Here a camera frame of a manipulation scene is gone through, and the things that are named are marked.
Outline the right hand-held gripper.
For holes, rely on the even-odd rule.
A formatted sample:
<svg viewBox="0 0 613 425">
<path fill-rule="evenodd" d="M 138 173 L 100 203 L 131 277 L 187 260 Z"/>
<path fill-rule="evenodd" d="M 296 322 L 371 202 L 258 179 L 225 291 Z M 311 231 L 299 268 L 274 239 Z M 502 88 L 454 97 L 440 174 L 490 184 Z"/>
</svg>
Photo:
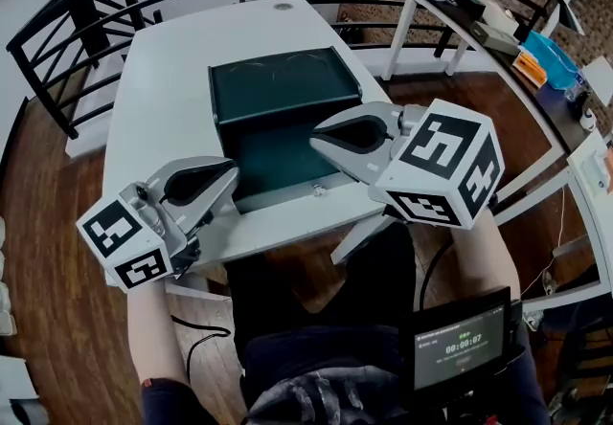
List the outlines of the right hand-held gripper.
<svg viewBox="0 0 613 425">
<path fill-rule="evenodd" d="M 315 133 L 377 123 L 382 136 L 399 134 L 400 106 L 370 101 L 342 110 L 316 125 Z M 501 180 L 505 164 L 492 119 L 435 99 L 391 159 L 394 142 L 375 148 L 310 138 L 325 160 L 369 186 L 373 200 L 394 207 L 412 222 L 471 228 Z"/>
</svg>

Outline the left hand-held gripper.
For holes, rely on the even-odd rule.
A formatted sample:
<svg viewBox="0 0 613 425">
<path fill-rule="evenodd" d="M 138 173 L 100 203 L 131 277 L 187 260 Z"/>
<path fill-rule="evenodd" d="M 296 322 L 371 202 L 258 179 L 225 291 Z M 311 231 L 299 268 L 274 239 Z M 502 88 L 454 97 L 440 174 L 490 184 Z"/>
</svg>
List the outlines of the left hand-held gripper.
<svg viewBox="0 0 613 425">
<path fill-rule="evenodd" d="M 183 276 L 201 255 L 197 231 L 238 183 L 224 157 L 173 160 L 147 183 L 99 199 L 77 222 L 87 247 L 123 291 Z"/>
</svg>

